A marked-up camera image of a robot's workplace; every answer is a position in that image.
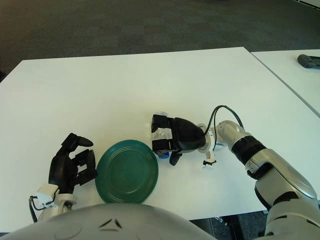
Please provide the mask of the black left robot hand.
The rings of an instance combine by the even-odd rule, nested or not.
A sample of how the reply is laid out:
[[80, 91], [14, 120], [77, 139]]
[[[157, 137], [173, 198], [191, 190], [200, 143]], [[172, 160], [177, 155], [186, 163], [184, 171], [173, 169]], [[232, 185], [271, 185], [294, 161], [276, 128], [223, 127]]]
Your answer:
[[[95, 154], [88, 149], [93, 145], [89, 139], [74, 133], [70, 133], [62, 142], [51, 161], [48, 175], [48, 183], [57, 185], [60, 194], [72, 194], [76, 185], [82, 186], [97, 177]], [[77, 147], [87, 149], [70, 158], [70, 153]]]

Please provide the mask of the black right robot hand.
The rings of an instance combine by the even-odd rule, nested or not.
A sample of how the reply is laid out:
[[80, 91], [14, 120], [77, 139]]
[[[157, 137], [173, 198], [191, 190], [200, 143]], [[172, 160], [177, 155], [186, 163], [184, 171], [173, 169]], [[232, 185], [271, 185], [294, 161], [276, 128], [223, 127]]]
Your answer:
[[184, 153], [205, 146], [206, 138], [201, 127], [189, 120], [154, 114], [151, 120], [152, 151], [160, 158], [169, 158], [175, 166]]

